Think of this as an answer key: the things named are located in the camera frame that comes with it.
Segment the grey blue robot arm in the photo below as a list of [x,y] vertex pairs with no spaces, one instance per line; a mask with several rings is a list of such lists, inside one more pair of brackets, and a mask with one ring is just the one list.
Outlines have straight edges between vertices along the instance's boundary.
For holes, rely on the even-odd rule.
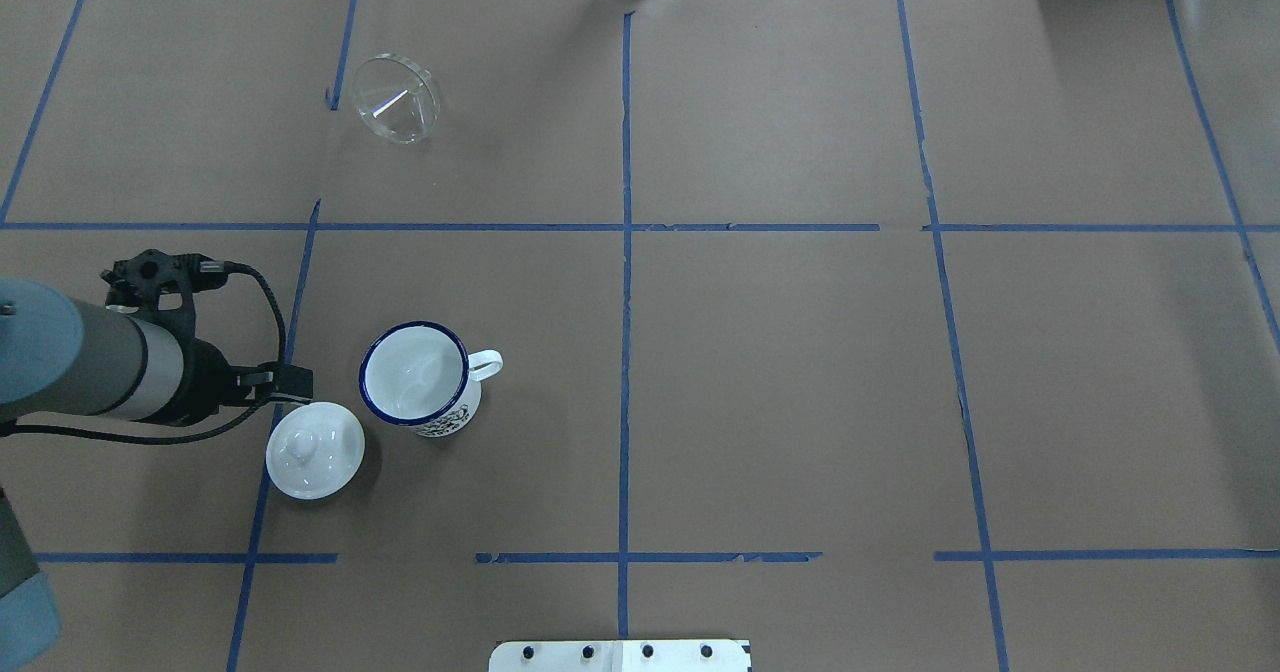
[[[155,308],[140,294],[125,315],[68,297],[52,285],[3,276],[3,438],[58,434],[96,442],[170,445],[233,429],[269,401],[310,401],[312,372],[270,361],[234,367],[195,337],[195,311]],[[137,436],[20,425],[27,413],[72,413],[150,425],[191,426],[223,406],[244,413],[219,429]],[[3,489],[3,671],[44,654],[61,632],[47,575],[40,568]]]

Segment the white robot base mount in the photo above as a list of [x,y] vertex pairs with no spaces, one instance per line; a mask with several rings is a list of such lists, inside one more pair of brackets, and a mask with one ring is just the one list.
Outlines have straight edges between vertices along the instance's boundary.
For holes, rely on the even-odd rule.
[[489,671],[751,671],[733,639],[530,640],[500,643]]

